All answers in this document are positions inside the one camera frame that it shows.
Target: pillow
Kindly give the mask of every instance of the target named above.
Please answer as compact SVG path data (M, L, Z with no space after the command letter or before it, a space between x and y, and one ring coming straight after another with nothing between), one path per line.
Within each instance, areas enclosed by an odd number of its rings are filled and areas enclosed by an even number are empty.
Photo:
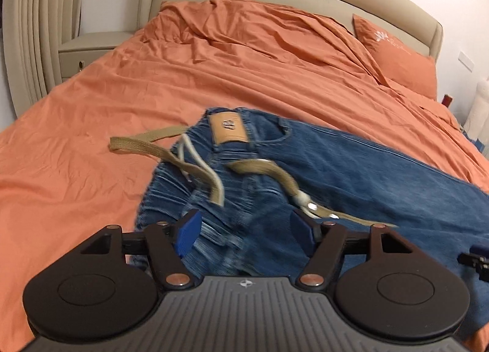
M353 14L356 38L366 47L385 77L408 89L436 100L436 67L385 29Z

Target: khaki drawstring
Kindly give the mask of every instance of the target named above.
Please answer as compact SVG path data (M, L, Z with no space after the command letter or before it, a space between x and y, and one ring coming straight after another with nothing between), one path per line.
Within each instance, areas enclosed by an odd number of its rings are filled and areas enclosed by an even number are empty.
M152 155L161 159L163 162L175 165L185 176L190 174L209 185L211 189L209 200L223 206L224 187L222 181L216 172L212 170L197 153L192 141L185 134L187 129L187 126L171 126L159 130L151 130L133 137L111 137L109 147L111 150L123 149L132 153ZM162 138L176 137L178 135L182 136L178 142L178 157L173 155L169 150L160 147L159 145L152 144L153 141ZM184 161L185 148L187 148L198 165L193 165ZM244 159L228 163L227 167L237 174L263 174L274 178L280 183L294 203L309 217L333 219L344 218L364 226L381 223L389 227L397 227L397 225L387 222L368 221L366 219L353 217L352 215L330 210L315 203L307 193L299 189L294 178L272 160Z

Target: beige nightstand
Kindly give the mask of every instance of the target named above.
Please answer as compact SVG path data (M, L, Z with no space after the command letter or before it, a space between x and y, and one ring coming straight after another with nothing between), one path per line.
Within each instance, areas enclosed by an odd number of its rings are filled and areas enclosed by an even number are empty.
M59 47L63 82L129 39L133 32L97 32L81 35Z

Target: light switch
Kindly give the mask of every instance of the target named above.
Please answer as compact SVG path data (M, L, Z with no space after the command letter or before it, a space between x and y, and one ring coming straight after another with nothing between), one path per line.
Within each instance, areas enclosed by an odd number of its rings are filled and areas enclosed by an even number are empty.
M463 51L460 51L459 61L463 63L470 72L474 70L474 63Z

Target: jeans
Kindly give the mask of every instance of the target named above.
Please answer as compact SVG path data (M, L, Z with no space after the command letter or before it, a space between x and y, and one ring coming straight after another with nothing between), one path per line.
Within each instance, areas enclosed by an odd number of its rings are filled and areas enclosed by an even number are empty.
M478 187L393 149L349 133L237 108L248 143L213 144L207 119L225 108L207 110L187 131L204 161L224 185L224 206L209 202L208 188L160 163L142 199L136 230L158 221L175 222L190 209L202 213L201 234L184 264L196 276L264 275L295 279L307 263L290 232L295 208L280 184L266 175L238 175L226 163L270 159L302 191L332 210L398 225L401 235L465 280L471 292L460 336L489 321L489 284L457 263L461 252L489 237L489 196ZM190 155L185 161L194 163ZM339 219L352 230L368 228ZM135 264L143 267L142 257ZM346 260L352 265L354 259Z

